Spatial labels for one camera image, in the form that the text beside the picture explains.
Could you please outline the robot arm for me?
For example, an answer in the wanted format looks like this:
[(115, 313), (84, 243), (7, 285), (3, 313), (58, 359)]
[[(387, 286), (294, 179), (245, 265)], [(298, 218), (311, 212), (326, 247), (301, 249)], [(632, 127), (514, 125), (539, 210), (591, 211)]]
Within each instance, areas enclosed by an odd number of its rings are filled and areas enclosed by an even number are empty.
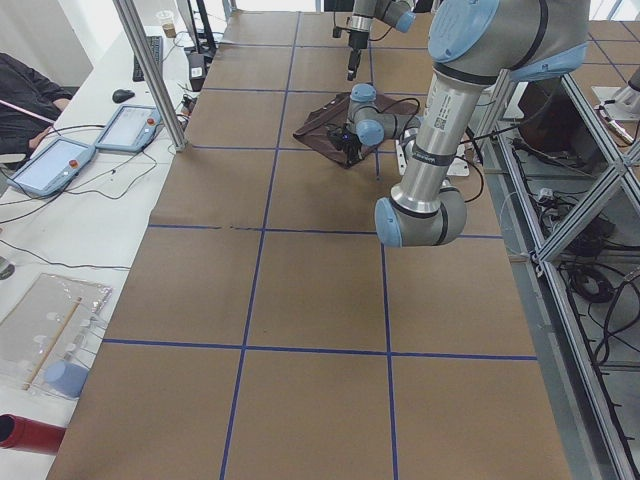
[(402, 180), (376, 203), (382, 244), (436, 246), (460, 235), (467, 207), (447, 172), (482, 91), (503, 70), (514, 83), (576, 70), (586, 56), (589, 10), (587, 1), (446, 1), (429, 31), (434, 75), (422, 118), (379, 113), (375, 88), (353, 87), (346, 127), (361, 144), (416, 136)]
[(414, 1), (355, 0), (351, 15), (342, 30), (348, 32), (350, 48), (347, 80), (354, 81), (360, 66), (361, 52), (368, 48), (371, 27), (379, 20), (388, 27), (406, 33), (413, 25), (416, 14)]

